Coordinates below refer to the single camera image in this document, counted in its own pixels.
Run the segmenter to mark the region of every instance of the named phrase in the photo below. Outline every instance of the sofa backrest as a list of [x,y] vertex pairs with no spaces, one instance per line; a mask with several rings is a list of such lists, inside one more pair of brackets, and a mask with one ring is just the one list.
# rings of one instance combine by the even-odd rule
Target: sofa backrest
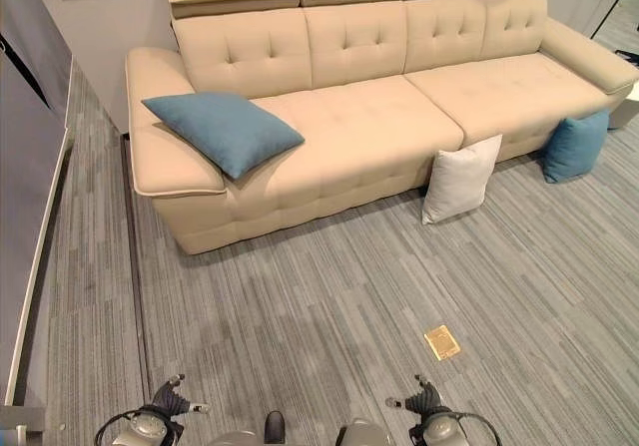
[[547,16],[546,0],[410,0],[404,4],[405,73],[536,52]]
[[313,88],[403,72],[406,14],[401,1],[309,7]]
[[312,87],[303,9],[190,17],[173,26],[198,92],[257,98]]
[[249,98],[536,52],[546,0],[407,0],[174,20],[196,91]]

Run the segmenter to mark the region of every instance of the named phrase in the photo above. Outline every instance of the floor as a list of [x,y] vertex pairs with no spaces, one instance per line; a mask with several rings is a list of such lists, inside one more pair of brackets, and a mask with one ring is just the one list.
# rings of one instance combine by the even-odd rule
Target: floor
[[[597,40],[639,51],[615,20],[628,9]],[[118,138],[74,84],[47,276],[52,445],[89,444],[143,396]],[[484,206],[454,221],[422,226],[412,191],[198,256],[135,197],[152,383],[184,372],[182,392],[213,406],[181,444],[260,431],[275,408],[291,444],[332,444],[356,416],[408,444],[415,418],[383,402],[417,372],[504,444],[638,444],[638,153],[636,119],[574,182],[545,184],[529,156],[499,164]],[[438,362],[422,335],[442,323],[462,352]]]

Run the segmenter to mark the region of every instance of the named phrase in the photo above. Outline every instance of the throw pillow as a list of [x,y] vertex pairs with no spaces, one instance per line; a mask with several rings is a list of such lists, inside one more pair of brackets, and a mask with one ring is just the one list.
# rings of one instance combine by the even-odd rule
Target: throw pillow
[[142,103],[234,180],[304,141],[278,117],[235,94],[171,95]]
[[437,223],[483,204],[499,147],[501,135],[457,152],[439,151],[432,166],[421,222]]
[[546,182],[556,184],[590,172],[606,140],[609,123],[608,110],[582,120],[562,120],[545,149]]

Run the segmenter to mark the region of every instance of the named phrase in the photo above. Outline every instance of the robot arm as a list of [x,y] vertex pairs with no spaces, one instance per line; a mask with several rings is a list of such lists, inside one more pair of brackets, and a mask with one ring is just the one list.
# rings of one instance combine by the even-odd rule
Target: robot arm
[[176,394],[174,388],[180,386],[184,377],[184,374],[172,376],[158,389],[151,404],[111,418],[96,434],[94,444],[100,446],[107,427],[119,419],[126,418],[130,421],[130,426],[115,439],[113,446],[176,445],[184,427],[172,418],[190,412],[208,413],[211,409],[208,404],[192,403]]

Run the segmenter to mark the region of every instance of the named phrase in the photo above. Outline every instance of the blue pillow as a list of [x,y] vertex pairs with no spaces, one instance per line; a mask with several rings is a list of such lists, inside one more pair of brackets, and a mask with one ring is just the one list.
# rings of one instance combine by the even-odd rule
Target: blue pillow
[[171,95],[142,103],[234,180],[304,141],[278,117],[235,94]]
[[582,120],[562,120],[546,147],[546,182],[556,184],[590,172],[606,140],[609,123],[608,110]]

